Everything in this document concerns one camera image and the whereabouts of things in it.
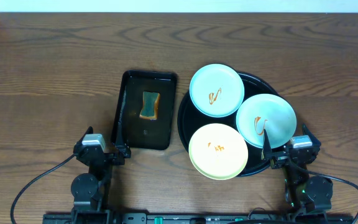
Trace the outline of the yellow plate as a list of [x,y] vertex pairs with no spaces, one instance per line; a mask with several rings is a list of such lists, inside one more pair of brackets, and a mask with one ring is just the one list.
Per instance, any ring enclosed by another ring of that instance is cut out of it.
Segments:
[[234,128],[219,123],[197,129],[190,139],[188,153],[196,170],[214,180],[239,175],[249,158],[243,137]]

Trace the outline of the light blue plate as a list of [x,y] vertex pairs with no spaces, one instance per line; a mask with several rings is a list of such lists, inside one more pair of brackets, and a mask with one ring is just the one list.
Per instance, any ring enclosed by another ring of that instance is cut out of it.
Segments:
[[245,96],[244,84],[239,74],[223,64],[209,64],[193,75],[190,98],[203,114],[222,118],[236,112]]
[[286,144],[296,131],[296,114],[283,98],[272,94],[258,94],[246,99],[236,114],[238,132],[251,146],[262,148],[264,133],[270,147]]

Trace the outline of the light blue plate top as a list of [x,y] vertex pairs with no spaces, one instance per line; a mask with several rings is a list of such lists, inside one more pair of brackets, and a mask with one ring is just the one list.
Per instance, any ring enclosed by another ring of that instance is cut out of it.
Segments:
[[190,98],[203,114],[222,118],[236,112],[245,96],[244,84],[239,74],[223,64],[209,64],[193,75]]

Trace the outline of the orange green sponge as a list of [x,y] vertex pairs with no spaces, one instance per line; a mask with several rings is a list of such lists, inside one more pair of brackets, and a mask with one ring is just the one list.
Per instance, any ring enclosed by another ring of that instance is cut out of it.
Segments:
[[142,109],[139,118],[156,120],[158,118],[158,106],[160,93],[144,91],[142,95]]

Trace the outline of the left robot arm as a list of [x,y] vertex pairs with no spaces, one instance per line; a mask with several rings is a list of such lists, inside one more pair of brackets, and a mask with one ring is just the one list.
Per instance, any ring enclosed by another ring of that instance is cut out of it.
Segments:
[[74,197],[72,223],[122,223],[122,215],[108,207],[112,168],[122,166],[131,157],[131,150],[121,140],[108,152],[102,134],[90,126],[75,144],[73,155],[88,166],[88,172],[78,175],[71,184]]

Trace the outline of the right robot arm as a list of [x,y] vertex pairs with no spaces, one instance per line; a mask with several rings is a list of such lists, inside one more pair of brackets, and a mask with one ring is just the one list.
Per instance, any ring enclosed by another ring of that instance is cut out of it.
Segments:
[[295,222],[324,218],[332,208],[333,182],[318,175],[310,176],[306,169],[317,157],[321,142],[302,126],[303,134],[272,149],[267,131],[263,130],[262,159],[270,161],[272,169],[282,169],[285,176],[285,200],[291,205],[287,219]]

